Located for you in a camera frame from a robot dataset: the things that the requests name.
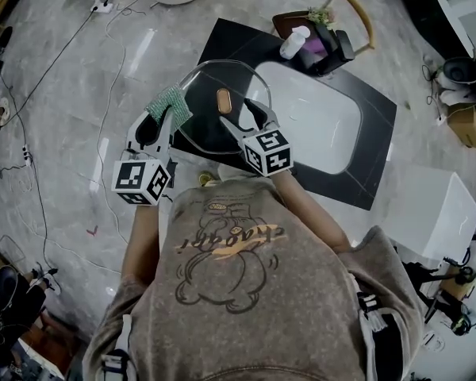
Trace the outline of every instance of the gray t-shirt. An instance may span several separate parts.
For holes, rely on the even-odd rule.
[[[132,315],[139,379],[364,380],[366,349],[349,272],[397,310],[413,358],[420,302],[389,239],[373,228],[335,254],[270,185],[228,181],[172,207],[155,281],[122,280],[84,360],[92,379]]]

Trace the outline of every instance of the black countertop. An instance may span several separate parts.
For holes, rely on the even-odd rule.
[[[207,60],[239,60],[252,68],[267,61],[279,62],[301,70],[297,57],[286,61],[278,50],[282,40],[232,21],[217,20],[206,43],[199,63]],[[219,121],[216,109],[217,89],[229,89],[233,111],[229,114],[237,121],[243,96],[251,82],[252,74],[243,67],[209,68],[208,75],[199,75],[186,93],[186,100],[194,116],[184,126],[193,141],[205,150],[238,152],[240,149]],[[322,83],[352,98],[362,112],[362,124],[355,151],[347,169],[339,174],[328,174],[303,164],[294,163],[293,175],[308,191],[369,210],[381,180],[393,132],[397,105],[351,73],[337,69],[331,75],[319,78]],[[175,134],[173,147],[223,164],[251,171],[240,155],[210,155],[198,151],[180,132]]]

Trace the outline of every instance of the green sponge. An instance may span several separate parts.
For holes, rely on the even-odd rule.
[[[166,109],[170,107],[174,110],[173,124],[171,125],[171,134],[178,130],[183,123],[192,117],[189,106],[183,97],[179,85],[174,85],[164,89],[159,95],[146,106],[145,110],[150,113],[157,123],[163,116]]]

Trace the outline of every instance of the white bottle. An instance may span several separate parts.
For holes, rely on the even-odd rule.
[[[310,30],[304,25],[293,28],[293,32],[289,35],[289,38],[287,38],[284,44],[282,44],[282,47],[280,47],[280,56],[286,60],[292,59],[309,37]]]

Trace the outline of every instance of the gray tile floor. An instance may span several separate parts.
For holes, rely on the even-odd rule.
[[[2,73],[13,87],[19,105],[84,22],[93,1],[20,0],[8,21],[14,33],[4,55]],[[113,2],[123,7],[131,1]],[[102,139],[109,140],[106,185],[109,186],[111,168],[121,154],[128,127],[156,93],[195,66],[218,17],[270,31],[272,15],[323,1],[197,0],[184,6],[158,5],[150,10],[154,0],[139,0],[133,8],[145,14],[119,16],[109,32],[124,44],[127,54],[102,130]],[[391,196],[401,190],[402,168],[408,163],[457,171],[471,194],[476,195],[476,151],[463,147],[447,126],[437,127],[436,109],[425,102],[429,87],[420,70],[422,56],[429,54],[436,60],[439,57],[417,33],[400,0],[360,1],[374,21],[378,48],[363,53],[346,68],[399,107],[391,161],[386,165],[373,210],[365,212],[316,196],[355,241],[387,213]],[[338,26],[348,31],[353,44],[363,43],[365,30],[351,9],[338,1],[335,8]],[[95,14],[90,19],[21,112],[48,222],[45,252],[59,268],[58,280],[63,288],[58,298],[52,294],[48,297],[48,308],[79,326],[86,337],[113,297],[119,275],[86,263],[57,244],[96,264],[120,270],[126,244],[117,235],[102,187],[91,190],[98,130],[122,55],[121,46],[105,34],[110,18]],[[2,83],[1,95],[7,95]],[[22,145],[16,118],[0,132],[0,166],[22,164]],[[183,154],[179,160],[177,192],[195,186],[201,169],[216,167]],[[23,169],[5,172],[0,180],[0,237],[7,234],[17,242],[25,254],[20,263],[24,269],[43,260],[44,224],[35,188],[28,191],[31,179],[31,171]],[[133,208],[112,194],[109,204],[119,217],[121,233],[128,237]],[[163,203],[161,210],[164,231],[169,204]],[[93,231],[95,226],[95,235],[89,234],[87,230]],[[5,239],[0,247],[12,253],[10,240]]]

